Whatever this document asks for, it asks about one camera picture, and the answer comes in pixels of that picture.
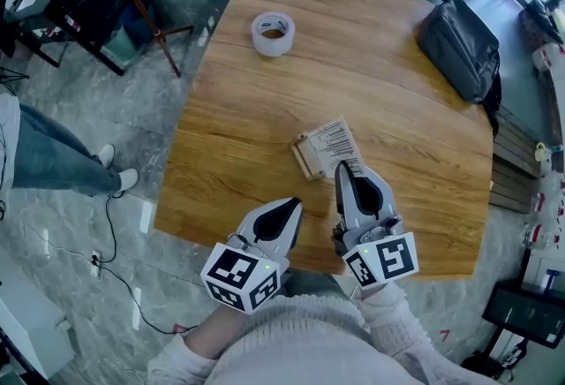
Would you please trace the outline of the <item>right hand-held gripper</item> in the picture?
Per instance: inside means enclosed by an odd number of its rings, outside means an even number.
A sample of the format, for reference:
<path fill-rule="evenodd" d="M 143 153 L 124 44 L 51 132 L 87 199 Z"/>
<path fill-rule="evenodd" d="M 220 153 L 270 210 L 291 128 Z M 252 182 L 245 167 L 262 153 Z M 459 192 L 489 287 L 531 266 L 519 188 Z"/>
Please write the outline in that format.
<path fill-rule="evenodd" d="M 368 167 L 355 175 L 347 162 L 335 169 L 337 212 L 335 251 L 362 289 L 418 272 L 414 234 L 404 228 L 388 183 Z"/>

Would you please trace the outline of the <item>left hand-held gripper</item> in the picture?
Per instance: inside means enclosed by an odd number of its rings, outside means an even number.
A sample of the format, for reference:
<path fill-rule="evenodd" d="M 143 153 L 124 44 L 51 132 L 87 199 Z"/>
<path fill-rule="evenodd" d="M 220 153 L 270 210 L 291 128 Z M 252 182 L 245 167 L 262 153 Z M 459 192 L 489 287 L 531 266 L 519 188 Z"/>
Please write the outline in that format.
<path fill-rule="evenodd" d="M 241 313 L 253 313 L 272 298 L 290 265 L 303 211 L 295 197 L 250 211 L 225 243 L 215 245 L 200 273 L 209 296 Z"/>

